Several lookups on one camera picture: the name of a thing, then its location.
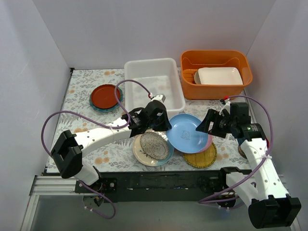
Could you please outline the light blue plate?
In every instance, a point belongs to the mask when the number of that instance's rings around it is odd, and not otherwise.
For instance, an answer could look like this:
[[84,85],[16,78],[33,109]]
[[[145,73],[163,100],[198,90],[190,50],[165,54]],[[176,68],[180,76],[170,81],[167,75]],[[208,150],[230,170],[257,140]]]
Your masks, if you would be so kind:
[[169,120],[167,138],[171,145],[186,154],[200,153],[207,143],[207,133],[195,129],[201,121],[191,114],[178,114]]

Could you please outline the speckled grey oval plate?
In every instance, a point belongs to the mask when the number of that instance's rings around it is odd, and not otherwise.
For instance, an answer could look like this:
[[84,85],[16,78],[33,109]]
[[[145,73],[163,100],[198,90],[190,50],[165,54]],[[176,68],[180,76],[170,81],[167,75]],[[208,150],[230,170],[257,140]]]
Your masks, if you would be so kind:
[[166,159],[169,154],[167,141],[156,132],[146,132],[140,137],[142,150],[155,160]]

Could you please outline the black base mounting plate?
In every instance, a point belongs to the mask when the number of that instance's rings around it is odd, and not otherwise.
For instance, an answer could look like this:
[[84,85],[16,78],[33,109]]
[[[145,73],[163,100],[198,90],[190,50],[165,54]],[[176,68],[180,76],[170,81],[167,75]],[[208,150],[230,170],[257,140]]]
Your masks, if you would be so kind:
[[219,170],[103,172],[101,192],[113,202],[194,201],[227,188]]

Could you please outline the white rectangular dish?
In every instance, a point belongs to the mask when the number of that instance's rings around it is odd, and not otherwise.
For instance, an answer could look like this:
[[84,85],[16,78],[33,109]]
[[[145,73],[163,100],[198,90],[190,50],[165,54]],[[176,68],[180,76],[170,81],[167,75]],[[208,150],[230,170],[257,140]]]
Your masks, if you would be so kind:
[[204,67],[198,69],[201,85],[242,85],[243,81],[235,67]]

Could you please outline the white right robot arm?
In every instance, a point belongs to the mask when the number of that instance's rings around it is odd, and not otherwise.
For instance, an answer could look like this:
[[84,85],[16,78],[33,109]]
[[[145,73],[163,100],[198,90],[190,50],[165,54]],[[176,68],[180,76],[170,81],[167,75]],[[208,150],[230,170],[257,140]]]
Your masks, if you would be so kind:
[[221,138],[230,133],[238,141],[252,172],[245,176],[236,167],[222,168],[218,187],[236,192],[248,207],[252,225],[257,229],[291,226],[301,203],[281,182],[263,128],[251,122],[248,104],[227,102],[221,111],[208,110],[196,131]]

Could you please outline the pink plate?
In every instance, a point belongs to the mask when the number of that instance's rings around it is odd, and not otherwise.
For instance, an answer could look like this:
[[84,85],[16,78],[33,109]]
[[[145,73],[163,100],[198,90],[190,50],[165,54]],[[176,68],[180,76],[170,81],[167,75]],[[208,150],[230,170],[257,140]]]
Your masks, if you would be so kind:
[[208,134],[207,143],[206,143],[205,147],[201,150],[201,152],[206,151],[210,147],[211,144],[212,144],[212,135]]

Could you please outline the cream and blue plate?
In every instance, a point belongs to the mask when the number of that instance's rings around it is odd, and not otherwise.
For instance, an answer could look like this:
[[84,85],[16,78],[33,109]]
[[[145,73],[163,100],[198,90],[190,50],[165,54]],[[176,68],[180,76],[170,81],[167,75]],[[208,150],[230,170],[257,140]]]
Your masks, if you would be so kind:
[[137,160],[140,163],[142,163],[142,164],[144,164],[148,167],[157,167],[157,166],[164,165],[165,163],[167,163],[169,161],[169,159],[173,156],[173,153],[174,153],[174,147],[171,145],[171,143],[167,139],[166,133],[165,132],[156,132],[156,133],[161,135],[167,141],[167,144],[168,144],[168,147],[169,147],[169,154],[168,154],[166,159],[155,160],[155,159],[151,158],[150,156],[148,156],[141,148],[141,145],[140,145],[141,135],[136,136],[136,138],[133,142],[133,147],[132,147],[133,154],[135,155],[135,157],[137,158]]

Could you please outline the round cream dish in basket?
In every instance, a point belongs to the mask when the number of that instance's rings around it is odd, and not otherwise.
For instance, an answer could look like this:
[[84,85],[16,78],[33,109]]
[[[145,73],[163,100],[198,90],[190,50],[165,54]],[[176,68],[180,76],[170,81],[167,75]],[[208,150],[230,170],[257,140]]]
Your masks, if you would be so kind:
[[198,71],[196,71],[196,72],[194,73],[194,82],[195,82],[196,84],[201,84]]

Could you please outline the white plastic bin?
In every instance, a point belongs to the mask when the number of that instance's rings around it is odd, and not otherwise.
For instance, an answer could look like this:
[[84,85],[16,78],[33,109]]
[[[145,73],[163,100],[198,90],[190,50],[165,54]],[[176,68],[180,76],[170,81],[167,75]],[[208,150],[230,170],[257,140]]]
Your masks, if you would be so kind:
[[131,111],[134,108],[145,107],[150,101],[147,91],[140,85],[131,82],[135,80],[146,87],[152,95],[163,94],[166,97],[164,105],[168,118],[185,110],[180,77],[176,62],[172,58],[136,60],[124,65],[125,79],[125,108]]

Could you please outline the red bowl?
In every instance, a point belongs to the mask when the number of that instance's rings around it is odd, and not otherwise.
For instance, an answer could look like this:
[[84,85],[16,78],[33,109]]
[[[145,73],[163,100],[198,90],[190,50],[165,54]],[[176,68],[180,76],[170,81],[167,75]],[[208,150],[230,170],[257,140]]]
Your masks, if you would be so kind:
[[240,147],[240,145],[238,146],[238,152],[240,154],[241,157],[247,159],[246,154],[244,153],[244,151],[242,150],[242,148]]

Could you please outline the orange plastic basket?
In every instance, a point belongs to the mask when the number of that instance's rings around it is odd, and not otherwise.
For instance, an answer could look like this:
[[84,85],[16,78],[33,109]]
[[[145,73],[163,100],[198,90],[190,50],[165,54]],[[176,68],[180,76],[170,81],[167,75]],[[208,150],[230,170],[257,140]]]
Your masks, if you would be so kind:
[[181,61],[181,86],[189,100],[238,95],[253,80],[246,56],[234,50],[189,50]]

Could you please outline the yellow woven bamboo plate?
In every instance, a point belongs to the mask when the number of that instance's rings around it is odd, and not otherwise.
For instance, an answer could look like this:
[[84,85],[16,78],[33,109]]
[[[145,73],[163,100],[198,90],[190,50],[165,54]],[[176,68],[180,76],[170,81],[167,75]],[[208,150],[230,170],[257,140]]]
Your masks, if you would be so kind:
[[207,168],[216,161],[217,149],[212,142],[205,151],[196,154],[183,154],[184,160],[194,168]]

